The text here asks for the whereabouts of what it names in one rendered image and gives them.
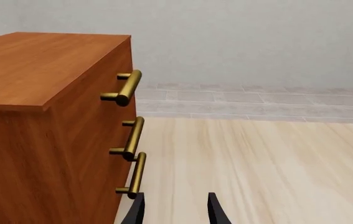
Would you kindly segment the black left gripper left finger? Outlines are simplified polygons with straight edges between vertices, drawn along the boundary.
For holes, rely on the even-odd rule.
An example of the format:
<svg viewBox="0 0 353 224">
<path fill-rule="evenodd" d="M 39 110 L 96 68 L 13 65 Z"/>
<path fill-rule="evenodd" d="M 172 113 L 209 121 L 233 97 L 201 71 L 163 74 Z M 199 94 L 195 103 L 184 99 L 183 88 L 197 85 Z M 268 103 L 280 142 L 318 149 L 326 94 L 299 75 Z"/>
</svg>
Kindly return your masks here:
<svg viewBox="0 0 353 224">
<path fill-rule="evenodd" d="M 145 201 L 144 194 L 138 193 L 122 224 L 143 224 Z"/>
</svg>

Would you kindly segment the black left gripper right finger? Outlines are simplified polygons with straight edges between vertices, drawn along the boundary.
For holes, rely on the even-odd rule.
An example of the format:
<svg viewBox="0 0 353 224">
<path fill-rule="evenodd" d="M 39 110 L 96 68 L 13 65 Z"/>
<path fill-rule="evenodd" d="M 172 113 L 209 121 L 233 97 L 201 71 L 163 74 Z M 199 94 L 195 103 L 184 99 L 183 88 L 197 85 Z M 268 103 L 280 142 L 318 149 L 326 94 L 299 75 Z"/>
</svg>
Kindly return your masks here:
<svg viewBox="0 0 353 224">
<path fill-rule="evenodd" d="M 208 193 L 207 210 L 210 224 L 232 224 L 214 192 Z"/>
</svg>

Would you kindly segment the wooden cabinet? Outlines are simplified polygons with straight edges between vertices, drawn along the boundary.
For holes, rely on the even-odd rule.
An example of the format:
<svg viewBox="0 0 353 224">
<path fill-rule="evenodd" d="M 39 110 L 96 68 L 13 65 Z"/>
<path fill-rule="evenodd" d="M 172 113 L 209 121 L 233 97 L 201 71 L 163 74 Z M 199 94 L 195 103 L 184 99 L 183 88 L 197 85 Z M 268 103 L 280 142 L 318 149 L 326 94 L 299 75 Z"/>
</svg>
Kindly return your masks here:
<svg viewBox="0 0 353 224">
<path fill-rule="evenodd" d="M 136 110 L 100 95 L 132 70 L 129 35 L 0 35 L 0 224 L 115 224 Z"/>
</svg>

